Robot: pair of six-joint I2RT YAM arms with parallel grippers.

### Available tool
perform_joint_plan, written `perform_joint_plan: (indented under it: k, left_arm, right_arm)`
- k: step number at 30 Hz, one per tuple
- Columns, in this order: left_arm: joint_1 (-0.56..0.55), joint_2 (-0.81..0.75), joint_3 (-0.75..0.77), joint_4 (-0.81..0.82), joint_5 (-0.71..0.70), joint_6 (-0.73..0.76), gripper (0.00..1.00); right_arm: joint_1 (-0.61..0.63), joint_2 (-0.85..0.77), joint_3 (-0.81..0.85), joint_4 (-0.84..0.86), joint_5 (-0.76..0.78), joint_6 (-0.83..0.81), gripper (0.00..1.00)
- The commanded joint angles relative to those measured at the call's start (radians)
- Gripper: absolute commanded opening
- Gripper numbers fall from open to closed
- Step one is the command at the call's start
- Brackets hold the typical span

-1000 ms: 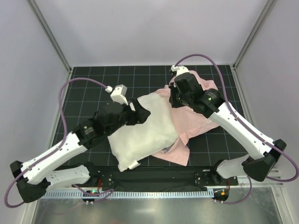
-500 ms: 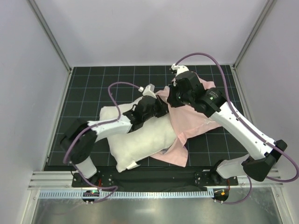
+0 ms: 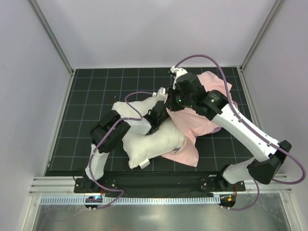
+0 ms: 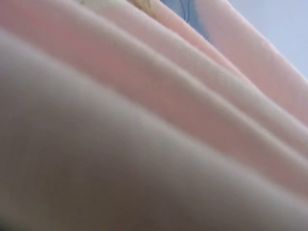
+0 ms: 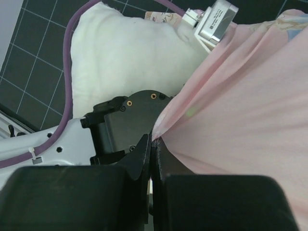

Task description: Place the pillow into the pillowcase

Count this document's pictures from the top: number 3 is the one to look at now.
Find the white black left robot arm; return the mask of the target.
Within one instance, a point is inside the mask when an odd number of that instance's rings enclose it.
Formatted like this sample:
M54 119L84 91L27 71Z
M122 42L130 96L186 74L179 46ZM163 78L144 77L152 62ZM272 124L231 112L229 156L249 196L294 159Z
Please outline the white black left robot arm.
M102 187L100 178L108 155L122 142L126 152L144 148L149 141L154 144L161 125L170 118L165 102L150 97L144 101L116 102L90 131L91 155L85 169L85 187L92 193Z

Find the white pillow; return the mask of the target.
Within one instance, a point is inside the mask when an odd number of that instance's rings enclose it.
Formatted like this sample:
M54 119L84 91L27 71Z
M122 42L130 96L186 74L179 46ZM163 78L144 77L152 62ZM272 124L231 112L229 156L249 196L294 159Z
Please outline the white pillow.
M149 109L152 109L157 100L149 97L143 101L116 102L112 109L117 111L121 117L140 118L146 115ZM152 134L147 134L150 127L140 125L140 121L129 120L132 127L122 139L123 149L129 157L128 165L131 169L139 167L139 164L146 159L161 156L166 153L173 153L173 150L179 149L185 141L185 136L176 127L172 119L163 122L159 129Z

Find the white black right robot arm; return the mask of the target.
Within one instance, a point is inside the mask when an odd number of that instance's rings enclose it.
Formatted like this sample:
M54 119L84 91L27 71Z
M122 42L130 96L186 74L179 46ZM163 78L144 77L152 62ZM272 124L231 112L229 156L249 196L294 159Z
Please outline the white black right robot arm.
M217 186L223 191L242 180L269 184L292 147L288 141L278 141L261 131L221 91L207 91L193 73L183 71L175 74L165 105L172 112L186 108L194 110L198 115L227 130L253 155L248 161L223 169L217 178Z

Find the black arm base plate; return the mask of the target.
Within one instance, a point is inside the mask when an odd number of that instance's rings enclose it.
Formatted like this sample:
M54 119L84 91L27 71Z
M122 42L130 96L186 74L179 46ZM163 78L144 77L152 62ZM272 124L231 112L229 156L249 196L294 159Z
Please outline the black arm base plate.
M218 172L113 172L107 171L98 182L112 190L123 190L126 198L205 197L213 193L245 191L240 181L222 190L214 178Z

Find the pink purple printed pillowcase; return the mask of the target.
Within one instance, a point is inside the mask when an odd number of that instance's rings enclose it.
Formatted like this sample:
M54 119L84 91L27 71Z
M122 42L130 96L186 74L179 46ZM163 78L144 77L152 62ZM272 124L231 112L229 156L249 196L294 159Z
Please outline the pink purple printed pillowcase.
M221 102L223 105L228 104L227 94L230 94L230 90L232 89L231 83L227 82L227 87L225 87L223 79L210 71L203 72L197 76L204 86L207 96L210 93L217 93L218 98L222 99ZM195 112L190 108L173 112L166 108L176 127L185 136L185 141L177 152L173 151L173 153L163 154L162 156L164 158L192 167L197 166L199 154L195 147L196 138L215 133L221 129L221 126L211 121L217 115L217 112L210 106L206 106L203 100L200 103L202 112Z

